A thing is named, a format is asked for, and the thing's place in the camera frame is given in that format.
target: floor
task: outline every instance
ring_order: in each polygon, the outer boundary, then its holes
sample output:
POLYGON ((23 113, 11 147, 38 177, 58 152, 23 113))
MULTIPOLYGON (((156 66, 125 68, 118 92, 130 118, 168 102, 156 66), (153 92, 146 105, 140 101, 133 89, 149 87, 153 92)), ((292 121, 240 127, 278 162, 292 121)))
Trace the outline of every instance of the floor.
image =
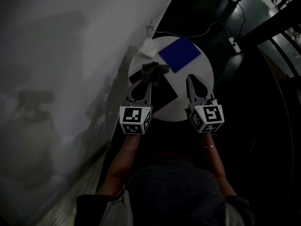
MULTIPOLYGON (((236 39, 239 36, 240 30, 240 36, 244 36, 269 19, 276 12, 272 4, 266 5, 263 0, 243 0, 240 2, 240 5, 245 10, 246 18, 242 29, 241 25, 244 21, 242 9, 240 6, 228 0, 172 0, 157 31, 168 31, 178 35, 194 36, 206 32, 209 25, 214 21, 220 21, 225 24, 230 36, 236 39)), ((165 35, 167 34, 156 33, 154 38, 165 35)), ((290 44, 287 44, 281 35, 276 36, 274 39, 291 58, 297 70, 301 72, 300 55, 295 53, 290 44)), ((233 80, 244 58, 244 53, 235 54, 228 42, 225 28, 220 24, 213 25, 206 35, 193 38, 191 41, 203 50, 211 62, 214 71, 214 93, 218 98, 233 80)), ((259 47, 278 64, 285 74, 292 76, 285 61, 269 41, 262 43, 259 47)), ((63 210, 62 207, 60 207, 61 212, 58 213, 58 208, 53 209, 40 225, 60 226, 73 224, 75 216, 75 196, 79 193, 93 193, 96 186, 97 188, 100 187, 104 180, 105 172, 121 147, 122 143, 120 143, 120 141, 123 139, 124 135, 121 129, 117 127, 112 142, 114 146, 107 152, 104 161, 101 159, 95 168, 93 168, 90 173, 87 173, 87 177, 81 181, 81 184, 83 184, 84 180, 90 180, 92 183, 89 189, 83 191, 77 190, 75 194, 73 193, 73 196, 69 195, 69 199, 67 198, 69 203, 62 202, 61 204, 63 205, 63 210), (101 175, 97 172, 100 168, 103 169, 101 175)))

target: white power adapter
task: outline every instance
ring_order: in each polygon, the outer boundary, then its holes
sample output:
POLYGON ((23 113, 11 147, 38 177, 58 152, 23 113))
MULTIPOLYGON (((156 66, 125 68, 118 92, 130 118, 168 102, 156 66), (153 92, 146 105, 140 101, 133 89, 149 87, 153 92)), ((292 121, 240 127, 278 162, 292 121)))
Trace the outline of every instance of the white power adapter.
POLYGON ((231 44, 231 46, 234 48, 235 52, 238 54, 241 50, 239 48, 239 46, 237 45, 237 43, 234 41, 234 38, 229 38, 229 42, 231 44))

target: round white table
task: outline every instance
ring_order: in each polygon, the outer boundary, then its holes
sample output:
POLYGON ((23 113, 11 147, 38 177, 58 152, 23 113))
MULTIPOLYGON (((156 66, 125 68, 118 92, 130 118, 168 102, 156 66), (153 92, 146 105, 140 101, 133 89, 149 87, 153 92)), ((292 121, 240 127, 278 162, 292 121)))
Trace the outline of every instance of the round white table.
MULTIPOLYGON (((159 37, 155 40, 160 43, 160 49, 165 48, 167 45, 179 39, 174 36, 159 37)), ((184 66, 177 73, 171 69, 164 76, 173 87, 178 95, 178 98, 158 110, 153 114, 153 118, 162 121, 184 121, 187 119, 185 109, 188 108, 189 99, 187 98, 186 78, 189 74, 195 74, 201 77, 209 86, 213 88, 214 76, 211 64, 205 53, 198 47, 196 48, 201 52, 201 55, 192 60, 189 64, 184 66)), ((158 62, 161 65, 166 65, 166 62, 157 53, 153 59, 146 58, 136 53, 131 61, 128 69, 128 76, 130 77, 137 71, 141 70, 143 64, 151 63, 152 61, 158 62)))

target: blue folder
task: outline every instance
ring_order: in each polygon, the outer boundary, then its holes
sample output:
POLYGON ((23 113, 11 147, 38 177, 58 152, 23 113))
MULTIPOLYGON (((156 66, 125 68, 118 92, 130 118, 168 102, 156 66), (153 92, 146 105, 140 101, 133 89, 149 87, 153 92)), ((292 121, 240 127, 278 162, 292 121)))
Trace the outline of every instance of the blue folder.
POLYGON ((159 51, 159 55, 174 73, 177 73, 200 54, 201 52, 185 36, 159 51))

